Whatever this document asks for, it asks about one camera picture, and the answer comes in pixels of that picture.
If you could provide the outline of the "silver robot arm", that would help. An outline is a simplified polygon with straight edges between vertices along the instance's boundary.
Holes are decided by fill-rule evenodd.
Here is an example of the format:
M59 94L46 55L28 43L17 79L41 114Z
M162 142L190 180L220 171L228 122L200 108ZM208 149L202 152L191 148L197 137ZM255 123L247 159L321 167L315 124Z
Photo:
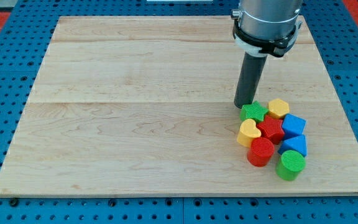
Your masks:
M234 105L251 104L268 55L283 57L295 44L302 0L240 0L232 10L232 35L244 50Z

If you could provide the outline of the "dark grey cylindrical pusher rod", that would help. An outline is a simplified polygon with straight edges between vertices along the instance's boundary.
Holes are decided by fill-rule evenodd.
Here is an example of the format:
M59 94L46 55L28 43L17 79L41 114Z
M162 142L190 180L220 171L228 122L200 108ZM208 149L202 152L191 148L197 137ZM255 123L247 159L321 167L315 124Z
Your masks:
M266 57L254 57L247 52L244 54L234 95L236 107L241 109L243 105L253 102L266 59Z

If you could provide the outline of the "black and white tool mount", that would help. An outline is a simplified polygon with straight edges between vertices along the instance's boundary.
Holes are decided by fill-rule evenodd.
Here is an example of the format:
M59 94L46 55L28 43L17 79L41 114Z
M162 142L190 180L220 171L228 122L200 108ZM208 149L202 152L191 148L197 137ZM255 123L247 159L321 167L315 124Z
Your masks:
M233 17L236 44L254 57L284 56L295 44L302 22L297 15Z

